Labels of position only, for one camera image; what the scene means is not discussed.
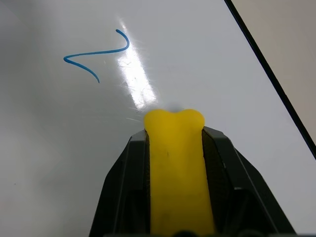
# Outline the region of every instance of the blue marker line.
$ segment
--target blue marker line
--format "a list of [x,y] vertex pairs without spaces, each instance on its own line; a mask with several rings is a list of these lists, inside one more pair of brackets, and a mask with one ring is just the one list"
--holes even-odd
[[124,48],[119,48],[119,49],[113,49],[113,50],[107,50],[107,51],[98,51],[98,52],[91,52],[91,53],[78,53],[78,54],[72,54],[72,55],[68,55],[66,57],[64,57],[64,61],[66,63],[70,63],[73,64],[75,66],[78,66],[82,69],[85,69],[86,71],[90,72],[96,79],[97,81],[100,83],[100,80],[98,78],[98,76],[89,68],[87,68],[86,66],[80,64],[80,63],[76,63],[72,60],[70,60],[69,58],[72,57],[77,57],[77,56],[82,56],[82,55],[92,55],[92,54],[105,54],[105,53],[118,53],[118,52],[122,52],[124,50],[127,50],[129,47],[129,40],[127,38],[127,36],[120,30],[116,30],[117,33],[119,33],[120,35],[122,35],[124,37],[124,39],[126,40],[126,46]]

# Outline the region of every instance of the whiteboard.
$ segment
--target whiteboard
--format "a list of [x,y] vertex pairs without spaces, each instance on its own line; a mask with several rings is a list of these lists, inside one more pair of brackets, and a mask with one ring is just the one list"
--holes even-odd
[[[72,58],[67,55],[125,51]],[[0,2],[0,235],[87,236],[153,109],[193,108],[315,233],[316,162],[223,0]]]

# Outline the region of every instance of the yellow plastic piece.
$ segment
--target yellow plastic piece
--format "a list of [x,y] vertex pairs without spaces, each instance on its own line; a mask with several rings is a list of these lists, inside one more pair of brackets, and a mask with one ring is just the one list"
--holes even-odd
[[150,142],[151,234],[213,234],[203,115],[195,110],[154,110],[145,115],[144,123]]

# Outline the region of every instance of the beige wall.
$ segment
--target beige wall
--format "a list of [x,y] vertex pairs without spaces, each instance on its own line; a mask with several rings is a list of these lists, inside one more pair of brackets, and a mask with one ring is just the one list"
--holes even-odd
[[233,0],[316,143],[316,0]]

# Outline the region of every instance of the black edge line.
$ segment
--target black edge line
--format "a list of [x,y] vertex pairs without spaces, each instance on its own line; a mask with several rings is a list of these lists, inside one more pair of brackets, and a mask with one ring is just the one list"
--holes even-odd
[[256,41],[252,37],[251,33],[247,29],[245,23],[243,22],[241,16],[239,15],[238,11],[236,10],[234,4],[231,0],[224,0],[227,7],[231,11],[233,17],[235,18],[237,24],[239,25],[241,31],[243,32],[244,36],[246,37],[248,43],[250,44],[253,52],[255,53],[257,59],[259,60],[261,66],[265,70],[268,78],[270,79],[273,87],[275,88],[277,94],[279,95],[280,99],[282,100],[284,106],[286,107],[287,111],[289,112],[290,116],[292,117],[295,125],[297,126],[298,130],[300,131],[302,137],[304,138],[307,146],[311,150],[314,158],[316,159],[316,146],[313,142],[311,136],[309,135],[308,131],[304,127],[301,119],[298,117],[294,107],[292,106],[290,100],[286,96],[284,90],[282,89],[280,83],[278,82],[276,76],[274,75],[272,69],[270,68],[268,62],[266,61],[265,57],[263,56],[261,50],[259,49]]

